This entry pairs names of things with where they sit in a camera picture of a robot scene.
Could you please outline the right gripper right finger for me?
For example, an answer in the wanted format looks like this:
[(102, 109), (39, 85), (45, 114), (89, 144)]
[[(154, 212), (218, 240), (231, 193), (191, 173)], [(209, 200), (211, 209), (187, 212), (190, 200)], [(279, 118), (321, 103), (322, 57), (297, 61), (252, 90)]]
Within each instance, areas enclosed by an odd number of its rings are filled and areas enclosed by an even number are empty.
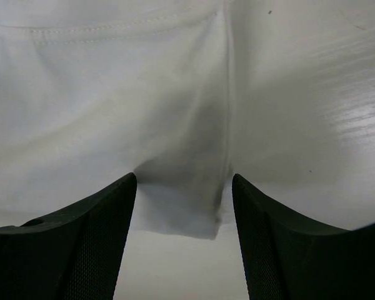
[(251, 299), (375, 299), (375, 223), (355, 230), (324, 224), (239, 174), (232, 200)]

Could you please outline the light white skirt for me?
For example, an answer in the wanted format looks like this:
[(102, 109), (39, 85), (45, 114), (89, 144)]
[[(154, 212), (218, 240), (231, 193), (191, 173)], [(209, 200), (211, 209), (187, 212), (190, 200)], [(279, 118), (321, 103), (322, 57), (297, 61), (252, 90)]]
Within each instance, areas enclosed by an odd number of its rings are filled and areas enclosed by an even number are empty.
[(212, 239), (229, 172), (229, 1), (0, 1), (0, 211), (127, 173), (135, 225)]

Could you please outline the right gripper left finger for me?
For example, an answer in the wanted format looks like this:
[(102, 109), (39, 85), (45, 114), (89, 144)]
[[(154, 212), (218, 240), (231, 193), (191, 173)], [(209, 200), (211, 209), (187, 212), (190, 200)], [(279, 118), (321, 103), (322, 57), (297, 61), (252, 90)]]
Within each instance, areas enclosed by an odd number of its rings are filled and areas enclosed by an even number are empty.
[(0, 299), (112, 299), (137, 179), (21, 226), (0, 227)]

